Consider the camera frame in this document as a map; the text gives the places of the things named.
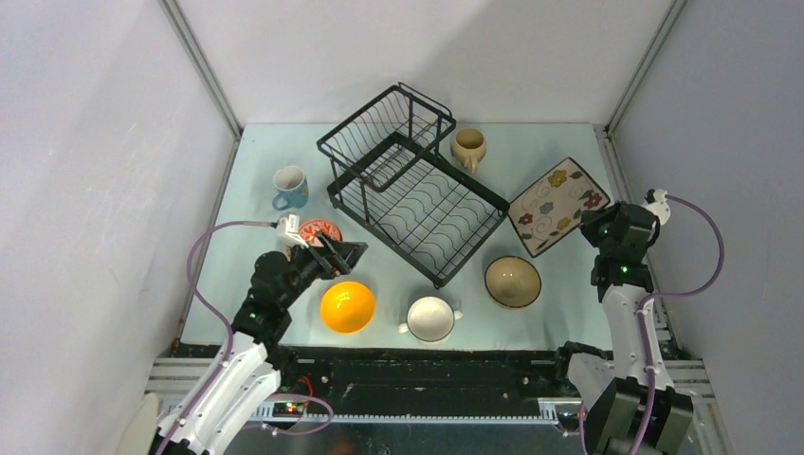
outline blue mug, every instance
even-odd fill
[[[279,191],[274,197],[274,209],[301,209],[307,204],[309,198],[307,177],[299,166],[285,166],[279,169],[274,174],[274,187]]]

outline yellow bowl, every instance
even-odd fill
[[[359,282],[339,282],[321,299],[324,324],[339,334],[353,334],[375,315],[375,296]]]

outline light blue tabletop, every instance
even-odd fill
[[[476,179],[511,201],[560,160],[573,157],[610,196],[612,190],[603,158],[589,124],[459,124],[473,126],[486,136],[488,153]],[[304,168],[310,201],[296,212],[302,220],[327,218],[341,229],[344,240],[366,242],[368,251],[355,271],[333,282],[318,281],[291,307],[293,323],[282,344],[361,348],[422,348],[447,350],[555,350],[564,342],[578,341],[610,349],[609,324],[596,290],[589,284],[596,251],[576,230],[553,248],[531,260],[508,220],[488,238],[464,268],[442,289],[416,271],[374,235],[345,213],[332,207],[326,186],[334,177],[316,140],[334,125],[250,124],[246,127],[232,166],[217,224],[235,220],[276,220],[271,206],[274,172],[289,164]],[[449,156],[448,142],[441,152]],[[198,287],[224,315],[234,317],[243,302],[262,253],[281,249],[273,229],[228,227],[214,234]],[[537,301],[519,309],[495,303],[484,287],[485,268],[504,255],[532,261],[542,279]],[[330,331],[321,321],[319,303],[334,283],[353,280],[375,293],[376,313],[364,330],[345,336]],[[410,334],[399,334],[408,307],[418,298],[433,295],[461,309],[450,337],[437,347],[418,344]],[[204,306],[194,300],[181,340],[213,344],[224,329]]]

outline metal wire rack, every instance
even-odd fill
[[[445,105],[400,82],[322,137],[318,146],[333,164],[372,190],[385,191],[454,129]],[[360,164],[367,155],[378,156],[371,167]]]
[[[368,172],[407,168],[383,192],[367,188],[355,173],[337,176],[327,191],[337,209],[442,287],[500,225],[508,203],[439,154],[412,164],[410,154],[374,151],[360,160]]]

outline wall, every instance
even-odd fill
[[[2,11],[0,451],[114,453],[231,138],[156,1]]]
[[[720,281],[668,309],[739,454],[801,452],[802,18],[797,0],[690,2],[615,136],[634,190],[691,199],[722,229]],[[660,283],[703,283],[716,251],[705,222],[676,209],[654,248]]]
[[[181,3],[245,122],[340,122],[397,81],[461,120],[605,122],[670,0]]]

